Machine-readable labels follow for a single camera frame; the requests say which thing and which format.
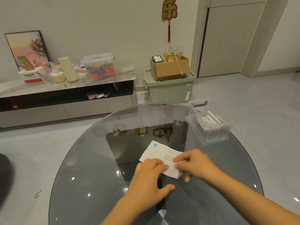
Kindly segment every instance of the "framed picture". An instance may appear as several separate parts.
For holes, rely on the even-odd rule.
[[[19,71],[23,70],[18,61],[20,56],[26,56],[33,67],[44,67],[46,72],[51,71],[49,56],[40,31],[7,33],[5,36]]]

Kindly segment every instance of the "forearm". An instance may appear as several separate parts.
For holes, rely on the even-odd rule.
[[[131,225],[138,216],[134,205],[122,198],[100,225]]]
[[[300,224],[300,217],[270,201],[222,171],[207,181],[251,225]]]

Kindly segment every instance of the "white wall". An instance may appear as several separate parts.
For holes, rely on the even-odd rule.
[[[258,71],[300,66],[300,0],[289,0]]]
[[[198,0],[177,0],[178,17],[161,19],[164,0],[1,0],[0,82],[18,79],[17,66],[4,33],[40,30],[50,58],[68,55],[73,63],[83,56],[113,52],[115,66],[133,64],[136,86],[157,50],[184,47],[191,59]]]

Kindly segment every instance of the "floor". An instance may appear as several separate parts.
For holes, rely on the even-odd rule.
[[[191,99],[213,99],[228,112],[231,132],[251,156],[265,196],[300,215],[300,83],[292,81],[294,76],[199,78]],[[138,92],[137,101],[149,102],[147,93]],[[48,224],[56,173],[71,146],[98,120],[0,132],[0,153],[15,172],[0,225]]]

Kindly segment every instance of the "stack of papers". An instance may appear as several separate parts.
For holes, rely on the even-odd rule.
[[[161,159],[163,160],[164,164],[170,166],[168,170],[163,172],[163,174],[178,179],[179,170],[174,167],[177,162],[173,162],[173,158],[180,154],[182,154],[181,151],[176,151],[153,140],[148,148],[144,151],[140,161],[143,163],[146,159]]]

